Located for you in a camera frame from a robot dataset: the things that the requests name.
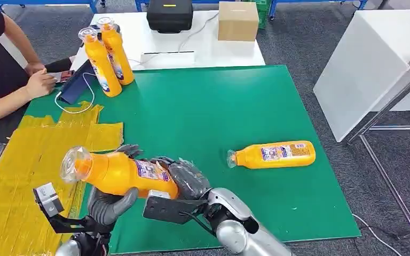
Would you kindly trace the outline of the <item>person's right hand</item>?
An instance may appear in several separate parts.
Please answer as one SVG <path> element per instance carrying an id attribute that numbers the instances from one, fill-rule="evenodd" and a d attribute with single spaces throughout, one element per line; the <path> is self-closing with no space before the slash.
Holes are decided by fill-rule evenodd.
<path id="1" fill-rule="evenodd" d="M 42 69 L 32 74 L 25 86 L 30 100 L 46 96 L 53 91 L 57 79 Z"/>

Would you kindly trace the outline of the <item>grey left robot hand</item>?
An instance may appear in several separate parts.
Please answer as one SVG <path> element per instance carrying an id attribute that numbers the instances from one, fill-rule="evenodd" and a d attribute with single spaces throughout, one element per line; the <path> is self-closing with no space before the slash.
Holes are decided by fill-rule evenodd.
<path id="1" fill-rule="evenodd" d="M 134 205 L 138 195 L 136 187 L 120 196 L 104 193 L 93 186 L 88 199 L 89 215 L 100 225 L 112 225 Z"/>

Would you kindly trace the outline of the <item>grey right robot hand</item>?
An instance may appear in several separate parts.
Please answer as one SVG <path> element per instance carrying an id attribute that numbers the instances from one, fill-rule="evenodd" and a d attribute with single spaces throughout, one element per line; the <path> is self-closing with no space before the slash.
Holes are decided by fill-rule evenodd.
<path id="1" fill-rule="evenodd" d="M 169 172 L 178 187 L 180 199 L 200 199 L 211 189 L 209 180 L 193 163 L 187 160 L 182 158 L 173 160 L 159 156 L 150 159 L 149 162 Z"/>

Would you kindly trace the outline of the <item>person's left hand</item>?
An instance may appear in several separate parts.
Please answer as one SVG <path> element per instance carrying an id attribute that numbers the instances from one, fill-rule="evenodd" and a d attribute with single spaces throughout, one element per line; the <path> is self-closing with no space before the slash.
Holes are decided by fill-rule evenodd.
<path id="1" fill-rule="evenodd" d="M 33 74 L 37 73 L 38 71 L 44 70 L 45 65 L 43 65 L 40 62 L 29 62 L 25 66 L 25 71 L 29 76 L 32 76 Z"/>

